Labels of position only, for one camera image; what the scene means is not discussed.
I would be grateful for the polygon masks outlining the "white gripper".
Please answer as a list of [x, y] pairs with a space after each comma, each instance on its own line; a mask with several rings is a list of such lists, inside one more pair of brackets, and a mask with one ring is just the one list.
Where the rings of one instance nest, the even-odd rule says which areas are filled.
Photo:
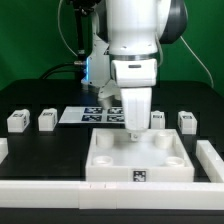
[[111, 75], [120, 89], [125, 128], [132, 141], [150, 123], [152, 87], [156, 84], [157, 60], [111, 62]]

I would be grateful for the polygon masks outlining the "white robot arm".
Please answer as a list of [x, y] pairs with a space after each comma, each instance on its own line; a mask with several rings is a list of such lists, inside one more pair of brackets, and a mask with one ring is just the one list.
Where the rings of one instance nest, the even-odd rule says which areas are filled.
[[184, 0], [99, 0], [92, 14], [92, 52], [82, 85], [108, 109], [122, 101], [125, 128], [136, 141], [149, 128], [161, 46], [187, 27]]

